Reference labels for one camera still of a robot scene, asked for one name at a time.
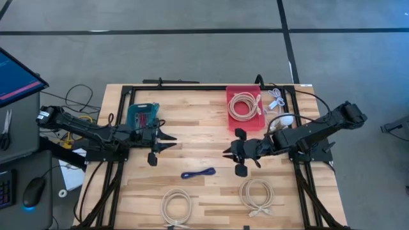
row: white roll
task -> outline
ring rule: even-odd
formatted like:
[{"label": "white roll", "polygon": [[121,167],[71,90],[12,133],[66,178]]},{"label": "white roll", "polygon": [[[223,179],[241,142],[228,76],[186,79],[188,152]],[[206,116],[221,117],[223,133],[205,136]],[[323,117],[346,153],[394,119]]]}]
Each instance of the white roll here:
[{"label": "white roll", "polygon": [[67,192],[67,190],[65,190],[65,189],[61,189],[61,190],[58,192],[58,196],[61,197],[61,198],[64,198],[64,197],[66,197],[67,195],[68,195],[68,192]]},{"label": "white roll", "polygon": [[294,117],[293,116],[284,116],[280,118],[280,124],[282,126],[288,126],[291,125],[294,122]]}]

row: white cable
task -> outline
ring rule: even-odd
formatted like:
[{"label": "white cable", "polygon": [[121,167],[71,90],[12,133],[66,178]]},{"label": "white cable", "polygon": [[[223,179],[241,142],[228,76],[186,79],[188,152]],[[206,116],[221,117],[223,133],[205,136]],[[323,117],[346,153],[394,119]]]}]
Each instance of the white cable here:
[{"label": "white cable", "polygon": [[[185,198],[187,200],[187,202],[189,204],[189,208],[188,208],[186,216],[184,216],[180,220],[172,219],[167,214],[167,205],[169,204],[170,200],[175,198],[175,197],[183,197],[183,198]],[[184,191],[183,189],[179,189],[179,188],[171,189],[162,198],[162,202],[160,203],[160,212],[161,212],[163,218],[168,223],[168,224],[164,225],[165,227],[174,226],[174,227],[181,227],[181,228],[184,228],[184,229],[188,229],[189,227],[185,226],[183,224],[189,219],[190,214],[192,213],[192,201],[190,200],[190,197],[189,197],[188,193],[186,191]]]},{"label": "white cable", "polygon": [[[253,183],[260,183],[267,191],[267,197],[265,201],[263,202],[263,204],[256,204],[250,198],[250,187]],[[243,189],[245,189],[245,197],[247,199],[247,202],[243,200]],[[272,211],[269,209],[269,207],[272,205],[274,201],[274,191],[273,191],[273,188],[268,184],[267,181],[260,180],[260,179],[250,179],[248,181],[245,181],[240,186],[238,195],[240,196],[240,200],[242,201],[242,203],[248,209],[252,210],[249,213],[250,217],[255,217],[261,211],[263,211],[267,215],[272,215]]]},{"label": "white cable", "polygon": [[[257,98],[254,98],[254,96],[248,92],[237,93],[228,104],[229,114],[233,119],[237,121],[248,121],[252,119],[256,114],[261,115],[261,109],[258,107],[258,102],[260,100],[261,95],[257,95]],[[237,102],[244,102],[249,108],[249,113],[243,115],[237,113],[235,111],[235,104]]]},{"label": "white cable", "polygon": [[284,102],[284,99],[281,97],[281,92],[280,89],[273,89],[273,90],[268,90],[267,93],[273,97],[275,97],[275,101],[273,101],[268,107],[270,110],[273,110],[277,105],[279,106],[279,115],[281,114],[281,106],[285,106],[286,103]]},{"label": "white cable", "polygon": [[[263,108],[264,114],[267,115],[267,114],[270,114],[270,113],[274,113],[274,114],[277,114],[277,115],[281,115],[281,107],[282,107],[282,106],[285,106],[286,103],[284,102],[284,99],[281,97],[280,89],[275,88],[275,89],[273,89],[273,90],[268,90],[267,93],[268,93],[269,95],[273,96],[273,97],[275,98],[275,100],[274,100],[272,103],[270,103],[270,105],[268,106],[268,108],[269,108],[270,110],[267,110],[267,109]],[[274,109],[277,105],[279,106],[279,112],[273,111],[273,109]],[[278,120],[275,120],[275,121],[271,124],[270,129],[271,129],[272,127],[274,127],[274,126],[277,124],[277,122],[278,122]]]}]

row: black floor stripe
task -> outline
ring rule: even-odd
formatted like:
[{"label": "black floor stripe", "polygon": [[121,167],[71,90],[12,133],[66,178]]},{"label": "black floor stripe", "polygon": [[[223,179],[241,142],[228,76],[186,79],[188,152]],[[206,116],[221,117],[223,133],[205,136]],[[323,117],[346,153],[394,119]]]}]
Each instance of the black floor stripe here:
[{"label": "black floor stripe", "polygon": [[4,4],[4,6],[1,8],[0,11],[0,20],[3,18],[3,16],[5,15],[8,7],[10,6],[10,4],[12,3],[13,0],[7,0],[6,3]]},{"label": "black floor stripe", "polygon": [[286,43],[287,57],[288,57],[288,61],[291,63],[290,68],[291,68],[293,83],[300,84],[297,66],[295,64],[293,46],[291,44],[291,38],[289,37],[289,33],[288,33],[286,12],[284,11],[284,5],[282,4],[282,0],[277,0],[277,5],[278,5],[279,13],[280,13],[282,33],[284,35],[284,41]]},{"label": "black floor stripe", "polygon": [[409,28],[289,29],[289,33],[408,33]]},{"label": "black floor stripe", "polygon": [[200,34],[263,34],[282,33],[282,29],[142,29],[106,31],[0,31],[8,36],[58,36],[58,35],[200,35]]}]

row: blue cord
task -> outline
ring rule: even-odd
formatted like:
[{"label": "blue cord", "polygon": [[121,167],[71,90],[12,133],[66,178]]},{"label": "blue cord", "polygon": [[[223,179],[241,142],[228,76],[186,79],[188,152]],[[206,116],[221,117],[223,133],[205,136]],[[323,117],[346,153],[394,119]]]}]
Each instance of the blue cord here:
[{"label": "blue cord", "polygon": [[156,114],[158,113],[158,111],[159,111],[159,104],[158,103],[153,103],[152,104],[152,110],[151,110],[151,117],[150,117],[150,120],[149,120],[147,125],[151,125],[153,123],[153,121],[156,118]]},{"label": "blue cord", "polygon": [[180,175],[180,177],[182,179],[188,179],[188,178],[199,176],[199,175],[214,175],[215,173],[216,173],[216,169],[213,167],[210,167],[201,172],[184,172]]}]

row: desk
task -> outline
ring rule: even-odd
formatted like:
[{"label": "desk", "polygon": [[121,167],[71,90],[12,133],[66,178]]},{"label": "desk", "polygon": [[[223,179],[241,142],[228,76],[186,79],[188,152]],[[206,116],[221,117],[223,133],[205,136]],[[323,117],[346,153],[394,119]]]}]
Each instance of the desk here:
[{"label": "desk", "polygon": [[[107,85],[102,103],[99,125],[107,124],[109,113],[116,114],[121,96],[121,84]],[[313,93],[312,87],[295,86],[296,89]],[[291,98],[287,95],[289,109]],[[272,97],[263,93],[263,106],[267,107]],[[297,184],[293,164],[287,154],[264,157],[258,169],[250,160],[247,162],[249,176],[235,175],[235,163],[222,157],[222,151],[230,146],[236,137],[227,130],[227,110],[225,91],[138,91],[135,103],[160,104],[158,117],[165,119],[162,131],[172,135],[178,144],[163,151],[158,157],[158,166],[147,163],[149,149],[132,149],[125,163],[121,182],[115,229],[163,229],[165,221],[160,215],[162,196],[172,188],[186,190],[193,203],[193,212],[186,223],[190,228],[242,229],[248,225],[252,229],[301,229],[303,228]],[[301,115],[318,118],[319,112],[314,97],[297,93]],[[247,138],[262,138],[266,130],[249,132]],[[87,184],[97,163],[88,165],[84,184]],[[89,213],[100,198],[106,163],[95,174],[86,194],[84,213]],[[180,178],[185,171],[200,171],[207,167],[216,168],[214,176],[199,176],[188,180]],[[341,224],[346,225],[343,206],[334,173],[321,162],[312,163],[318,197],[327,210]],[[273,215],[259,214],[250,218],[249,211],[238,197],[238,188],[244,180],[262,178],[274,188],[275,201]],[[254,200],[263,200],[265,191],[261,187],[251,190]],[[185,201],[171,202],[170,214],[186,210]],[[313,209],[309,206],[311,224],[314,224]],[[108,200],[105,210],[111,209]],[[109,212],[104,215],[104,225],[108,223]]]},{"label": "desk", "polygon": [[16,200],[13,206],[0,210],[1,229],[46,229],[52,224],[52,171],[45,178],[40,202],[33,210],[23,207],[23,193],[34,177],[42,176],[51,168],[51,152],[30,154],[0,165],[0,170],[15,169],[17,173]]},{"label": "desk", "polygon": [[23,98],[0,109],[0,132],[4,128],[7,110],[12,110],[10,147],[0,150],[0,164],[28,156],[38,150],[40,136],[35,122],[40,108],[40,93]]}]

